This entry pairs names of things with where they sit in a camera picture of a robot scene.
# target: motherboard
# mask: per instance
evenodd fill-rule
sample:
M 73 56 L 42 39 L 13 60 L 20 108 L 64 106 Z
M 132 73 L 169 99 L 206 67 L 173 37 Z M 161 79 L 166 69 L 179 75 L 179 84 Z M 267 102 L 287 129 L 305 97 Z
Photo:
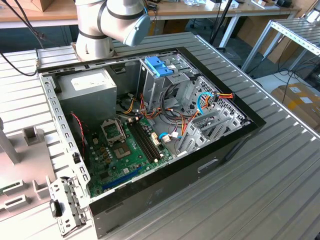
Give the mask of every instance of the motherboard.
M 114 121 L 107 124 L 108 128 L 105 125 L 106 121 L 102 129 L 86 136 L 89 152 L 86 165 L 91 176 L 88 184 L 91 197 L 172 159 L 168 149 L 155 141 L 155 133 L 147 119 L 132 123 Z M 120 137 L 120 140 L 111 143 L 110 139 L 115 137 Z

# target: blue drive bay latch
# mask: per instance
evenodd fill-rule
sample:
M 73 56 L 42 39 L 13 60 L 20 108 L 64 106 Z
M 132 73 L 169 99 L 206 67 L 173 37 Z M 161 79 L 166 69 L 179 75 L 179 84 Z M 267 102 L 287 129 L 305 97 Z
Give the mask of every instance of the blue drive bay latch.
M 146 57 L 144 61 L 158 78 L 172 75 L 174 73 L 174 71 L 167 68 L 165 62 L 161 61 L 157 56 Z

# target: metal frame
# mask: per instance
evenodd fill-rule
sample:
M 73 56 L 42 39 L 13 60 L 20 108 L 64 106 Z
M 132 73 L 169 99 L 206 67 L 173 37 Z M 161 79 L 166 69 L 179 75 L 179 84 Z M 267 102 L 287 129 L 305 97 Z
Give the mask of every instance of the metal frame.
M 119 42 L 114 45 L 120 56 L 141 49 L 186 47 L 267 125 L 230 162 L 104 239 L 315 238 L 320 229 L 320 137 L 314 130 L 199 36 L 184 32 L 149 36 L 135 48 Z M 78 62 L 69 46 L 38 52 L 44 67 Z M 36 58 L 34 50 L 6 56 L 22 71 L 34 71 L 29 67 Z M 29 125 L 43 129 L 56 176 L 71 176 L 38 77 L 18 75 L 7 64 L 0 64 L 0 78 L 0 116 L 12 116 L 11 122 L 4 123 L 5 133 L 13 134 Z M 1 222 L 0 227 L 4 236 L 15 239 L 60 239 L 49 204 Z M 88 219 L 68 239 L 94 237 L 93 220 Z
M 284 35 L 296 42 L 304 48 L 299 57 L 290 66 L 292 70 L 295 65 L 301 60 L 307 51 L 310 51 L 314 55 L 320 55 L 320 28 L 319 26 L 307 22 L 304 18 L 295 18 L 292 20 L 282 19 L 282 20 L 270 20 L 263 30 L 261 36 L 254 45 L 249 56 L 242 65 L 241 70 L 246 71 L 260 49 L 261 45 L 264 43 L 268 33 L 271 29 L 278 31 L 277 35 L 269 45 L 268 49 L 265 51 L 264 56 L 267 56 L 270 51 L 276 46 L 281 35 Z

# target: motherboard chip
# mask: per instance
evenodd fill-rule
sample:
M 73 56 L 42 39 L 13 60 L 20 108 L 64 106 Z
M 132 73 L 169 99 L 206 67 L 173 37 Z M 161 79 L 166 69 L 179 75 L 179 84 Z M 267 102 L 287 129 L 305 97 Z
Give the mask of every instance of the motherboard chip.
M 103 172 L 103 173 L 100 173 L 100 178 L 103 180 L 103 179 L 106 179 L 107 177 L 109 177 L 109 173 L 107 171 Z
M 125 142 L 114 145 L 112 149 L 117 159 L 122 159 L 131 154 L 130 148 Z

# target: ram slot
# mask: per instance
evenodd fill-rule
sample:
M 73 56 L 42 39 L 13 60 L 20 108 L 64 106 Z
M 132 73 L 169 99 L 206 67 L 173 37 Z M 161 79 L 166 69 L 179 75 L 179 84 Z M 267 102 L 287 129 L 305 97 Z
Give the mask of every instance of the ram slot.
M 156 147 L 153 145 L 151 140 L 145 134 L 143 128 L 139 123 L 134 123 L 128 126 L 130 132 L 132 133 L 134 139 L 139 144 L 143 153 L 146 155 L 149 163 L 153 163 L 155 159 L 160 159 L 160 154 Z
M 147 144 L 147 146 L 149 147 L 149 151 L 151 151 L 152 156 L 155 159 L 160 159 L 160 154 L 158 152 L 158 149 L 155 147 L 155 145 L 153 144 L 153 142 L 150 140 L 150 138 L 147 136 L 146 132 L 144 131 L 144 129 L 142 128 L 142 126 L 138 123 L 136 124 L 136 129 L 138 131 L 138 133 L 140 134 L 140 136 L 145 140 L 145 143 Z

